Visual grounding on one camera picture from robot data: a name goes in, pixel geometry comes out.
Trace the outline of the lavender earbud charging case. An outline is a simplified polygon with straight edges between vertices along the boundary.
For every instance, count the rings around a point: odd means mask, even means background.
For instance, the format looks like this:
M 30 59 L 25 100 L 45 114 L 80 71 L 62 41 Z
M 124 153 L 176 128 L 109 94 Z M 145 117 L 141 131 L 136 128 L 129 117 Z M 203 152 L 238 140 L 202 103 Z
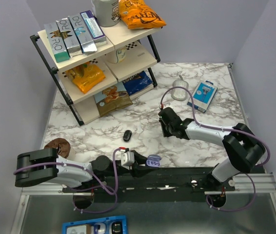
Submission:
M 146 166 L 159 168 L 161 157 L 158 155 L 149 155 L 146 160 Z

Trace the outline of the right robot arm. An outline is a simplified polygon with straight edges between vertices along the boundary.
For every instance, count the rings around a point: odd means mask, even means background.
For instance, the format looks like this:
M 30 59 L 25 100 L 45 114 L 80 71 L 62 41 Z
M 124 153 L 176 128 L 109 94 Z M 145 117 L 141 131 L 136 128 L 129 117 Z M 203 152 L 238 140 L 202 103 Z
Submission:
M 206 141 L 225 149 L 228 158 L 207 175 L 206 185 L 212 191 L 219 190 L 238 173 L 249 173 L 268 152 L 245 124 L 238 123 L 228 129 L 198 124 L 191 118 L 182 120 L 170 107 L 162 108 L 158 115 L 164 137 Z

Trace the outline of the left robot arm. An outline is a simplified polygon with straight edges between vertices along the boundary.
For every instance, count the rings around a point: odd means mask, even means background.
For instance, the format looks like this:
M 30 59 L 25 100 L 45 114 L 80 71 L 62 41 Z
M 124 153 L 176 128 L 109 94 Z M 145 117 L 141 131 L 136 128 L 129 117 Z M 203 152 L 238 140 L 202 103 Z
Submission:
M 142 177 L 160 166 L 158 155 L 142 156 L 134 150 L 120 147 L 113 152 L 112 158 L 98 156 L 88 163 L 74 162 L 57 153 L 54 148 L 42 149 L 18 155 L 14 171 L 16 187 L 31 187 L 44 182 L 62 184 L 86 192 L 90 185 L 97 182 L 103 185 L 104 179 L 131 175 Z

